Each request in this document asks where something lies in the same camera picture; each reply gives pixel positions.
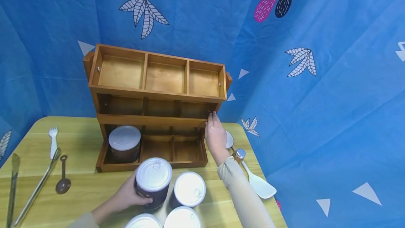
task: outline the wooden table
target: wooden table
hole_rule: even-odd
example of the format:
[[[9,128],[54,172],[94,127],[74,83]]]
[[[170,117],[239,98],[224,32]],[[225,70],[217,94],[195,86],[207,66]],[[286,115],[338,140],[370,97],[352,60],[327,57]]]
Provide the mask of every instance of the wooden table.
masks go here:
[[[66,174],[72,181],[72,188],[64,195],[56,194],[55,185],[61,178],[61,162],[58,162],[26,215],[22,227],[66,227],[82,214],[107,200],[131,175],[131,172],[96,172],[96,160],[102,143],[96,118],[56,116],[42,118],[32,126],[14,151],[21,157],[16,215],[23,208],[50,163],[51,138],[48,136],[48,130],[51,127],[58,127],[58,146],[62,149],[62,154],[68,155]],[[235,147],[246,150],[245,162],[251,171],[264,178],[243,128],[236,123],[224,123],[224,127],[233,135]],[[207,195],[202,204],[195,209],[202,219],[203,227],[242,227],[229,192],[218,177],[217,167],[211,155],[208,156],[206,167],[173,169],[172,182],[187,170],[200,174],[207,185]],[[6,223],[10,176],[11,158],[0,169],[1,227],[5,227]],[[287,227],[274,198],[263,202],[277,228]],[[140,212],[139,207],[134,207],[111,217],[104,226],[123,227]]]

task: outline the pink oval pattern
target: pink oval pattern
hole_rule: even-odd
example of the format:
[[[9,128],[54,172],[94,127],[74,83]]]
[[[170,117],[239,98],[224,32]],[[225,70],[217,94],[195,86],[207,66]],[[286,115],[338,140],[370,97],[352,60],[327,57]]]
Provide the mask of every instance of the pink oval pattern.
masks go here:
[[[254,19],[257,22],[266,20],[276,1],[277,0],[261,0],[254,11]]]

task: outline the hand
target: hand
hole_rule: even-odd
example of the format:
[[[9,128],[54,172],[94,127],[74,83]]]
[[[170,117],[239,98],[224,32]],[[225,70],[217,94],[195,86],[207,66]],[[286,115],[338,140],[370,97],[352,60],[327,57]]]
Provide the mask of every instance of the hand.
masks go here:
[[[115,211],[122,211],[134,205],[145,205],[148,203],[152,203],[152,198],[145,198],[135,193],[135,176],[136,171],[110,198],[110,201],[114,203]]]
[[[226,138],[226,131],[222,127],[218,115],[215,111],[210,113],[208,121],[205,122],[205,141],[217,166],[224,163],[230,156],[226,149]]]
[[[123,183],[110,199],[96,207],[96,209],[91,212],[93,214],[94,222],[97,225],[101,225],[109,215],[115,212],[120,212],[134,205],[152,203],[152,198],[145,198],[135,193],[135,176],[136,171]]]

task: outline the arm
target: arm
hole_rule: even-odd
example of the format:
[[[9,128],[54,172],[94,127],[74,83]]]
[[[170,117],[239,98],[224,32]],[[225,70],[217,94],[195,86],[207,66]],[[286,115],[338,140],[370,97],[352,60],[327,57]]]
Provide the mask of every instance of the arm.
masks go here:
[[[208,116],[205,139],[217,166],[218,175],[229,190],[230,196],[244,228],[275,228],[261,199],[256,194],[238,162],[226,149],[226,132],[214,112]]]
[[[98,228],[110,215],[127,209],[133,205],[145,205],[152,198],[144,198],[135,193],[136,171],[129,177],[118,191],[107,201],[96,207],[91,213],[85,214],[68,226],[68,228]]]
[[[275,228],[261,199],[233,157],[227,158],[218,167],[218,175],[229,190],[236,213],[244,228]]]

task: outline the canister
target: canister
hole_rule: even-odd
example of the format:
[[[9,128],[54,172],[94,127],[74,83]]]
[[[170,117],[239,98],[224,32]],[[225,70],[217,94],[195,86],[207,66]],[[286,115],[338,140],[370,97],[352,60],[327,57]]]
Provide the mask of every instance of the canister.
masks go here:
[[[141,132],[133,126],[115,128],[108,137],[112,155],[118,163],[133,163],[139,158]]]
[[[246,151],[243,149],[237,149],[234,151],[232,156],[240,164],[246,156]]]
[[[199,205],[207,188],[203,178],[195,172],[184,172],[176,179],[169,204],[172,209],[179,206],[195,207]]]
[[[149,158],[142,162],[135,176],[135,191],[139,196],[149,197],[153,202],[143,207],[157,209],[165,202],[173,170],[162,158]]]
[[[125,228],[162,228],[159,220],[151,214],[140,214],[131,219]]]
[[[201,220],[190,207],[180,206],[167,216],[164,228],[201,228]]]

